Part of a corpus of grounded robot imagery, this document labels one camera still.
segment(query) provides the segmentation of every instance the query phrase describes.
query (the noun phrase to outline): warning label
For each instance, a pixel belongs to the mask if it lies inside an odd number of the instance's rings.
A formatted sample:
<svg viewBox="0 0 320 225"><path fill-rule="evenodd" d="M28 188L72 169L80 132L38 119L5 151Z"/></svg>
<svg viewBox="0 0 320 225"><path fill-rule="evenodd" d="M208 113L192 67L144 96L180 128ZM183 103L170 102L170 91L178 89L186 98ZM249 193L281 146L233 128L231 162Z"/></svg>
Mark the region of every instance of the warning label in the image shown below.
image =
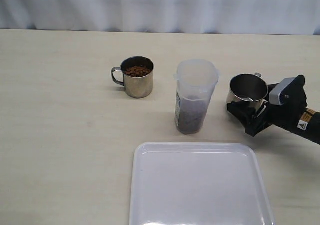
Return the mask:
<svg viewBox="0 0 320 225"><path fill-rule="evenodd" d="M307 130L308 124L309 124L308 122L303 121L303 120L300 120L300 121L298 122L297 128L305 131L305 130Z"/></svg>

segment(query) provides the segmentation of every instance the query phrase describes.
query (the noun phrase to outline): stainless steel mug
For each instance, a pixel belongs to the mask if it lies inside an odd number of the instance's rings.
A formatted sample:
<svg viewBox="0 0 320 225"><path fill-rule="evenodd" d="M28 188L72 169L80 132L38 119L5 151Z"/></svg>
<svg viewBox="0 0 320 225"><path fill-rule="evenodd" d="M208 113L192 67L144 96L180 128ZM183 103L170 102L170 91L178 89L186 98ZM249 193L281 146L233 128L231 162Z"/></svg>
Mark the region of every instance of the stainless steel mug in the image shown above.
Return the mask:
<svg viewBox="0 0 320 225"><path fill-rule="evenodd" d="M132 77L125 74L125 71L127 69L135 66L146 66L148 69L151 70L151 72L142 77ZM115 78L114 72L122 72L123 82ZM133 56L128 58L127 60L124 60L120 67L112 68L111 76L116 84L124 86L126 94L128 94L130 97L135 99L142 99L150 95L153 90L153 72L154 64L150 59L143 56Z"/></svg>
<svg viewBox="0 0 320 225"><path fill-rule="evenodd" d="M258 111L268 92L268 85L261 74L240 74L231 79L226 103L244 101L250 108Z"/></svg>

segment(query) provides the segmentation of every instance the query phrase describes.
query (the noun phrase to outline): white plastic tray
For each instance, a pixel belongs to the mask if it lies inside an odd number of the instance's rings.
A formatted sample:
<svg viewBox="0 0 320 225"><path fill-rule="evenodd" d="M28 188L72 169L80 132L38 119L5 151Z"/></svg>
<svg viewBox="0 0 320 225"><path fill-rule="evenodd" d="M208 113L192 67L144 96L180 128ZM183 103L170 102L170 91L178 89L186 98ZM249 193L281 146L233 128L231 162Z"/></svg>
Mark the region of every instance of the white plastic tray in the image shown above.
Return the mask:
<svg viewBox="0 0 320 225"><path fill-rule="evenodd" d="M273 225L254 152L237 143L144 143L130 225Z"/></svg>

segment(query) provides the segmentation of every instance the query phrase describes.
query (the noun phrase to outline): white table surface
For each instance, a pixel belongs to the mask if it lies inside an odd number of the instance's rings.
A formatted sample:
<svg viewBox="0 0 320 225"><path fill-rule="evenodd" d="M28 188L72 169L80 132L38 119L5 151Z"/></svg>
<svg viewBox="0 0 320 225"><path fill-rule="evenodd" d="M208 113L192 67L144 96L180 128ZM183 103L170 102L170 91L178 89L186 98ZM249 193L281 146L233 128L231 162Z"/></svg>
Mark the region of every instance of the white table surface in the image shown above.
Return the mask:
<svg viewBox="0 0 320 225"><path fill-rule="evenodd" d="M155 65L133 99L110 70L131 56ZM179 62L212 61L221 77L203 129L174 124ZM278 225L318 225L320 146L271 127L256 137L225 111L229 81L303 74L320 111L320 37L0 30L0 224L127 225L135 149L144 142L240 142L256 152Z"/></svg>

